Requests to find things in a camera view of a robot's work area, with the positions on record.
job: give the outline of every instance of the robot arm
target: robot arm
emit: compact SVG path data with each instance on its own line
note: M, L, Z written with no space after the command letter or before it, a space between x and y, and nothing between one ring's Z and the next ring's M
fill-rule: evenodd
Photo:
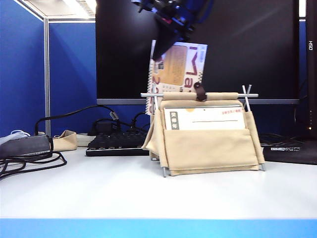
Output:
M152 58L157 60L176 41L188 41L195 23L209 15L213 0L132 0L142 10L151 11L160 25Z

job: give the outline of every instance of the black keyboard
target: black keyboard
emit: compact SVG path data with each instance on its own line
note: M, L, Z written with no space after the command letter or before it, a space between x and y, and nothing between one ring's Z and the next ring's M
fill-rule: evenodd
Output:
M146 132L113 132L100 134L88 144L87 156L136 156L149 155L141 149Z

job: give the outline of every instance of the power adapter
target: power adapter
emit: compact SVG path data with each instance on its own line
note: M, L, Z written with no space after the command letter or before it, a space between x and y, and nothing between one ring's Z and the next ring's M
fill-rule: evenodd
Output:
M2 144L0 146L0 159L12 156L39 155L50 151L51 142L48 136L28 136Z

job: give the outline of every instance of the paper card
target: paper card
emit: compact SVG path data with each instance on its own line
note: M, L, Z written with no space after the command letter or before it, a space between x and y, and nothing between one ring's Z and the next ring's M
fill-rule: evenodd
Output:
M166 130L245 129L241 106L164 108Z

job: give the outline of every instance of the spiral-bound magazine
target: spiral-bound magazine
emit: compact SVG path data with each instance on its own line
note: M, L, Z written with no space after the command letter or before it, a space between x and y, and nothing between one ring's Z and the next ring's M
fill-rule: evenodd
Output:
M176 42L157 61L150 59L148 93L194 92L203 79L206 52L207 45ZM153 98L147 99L146 112L153 114Z

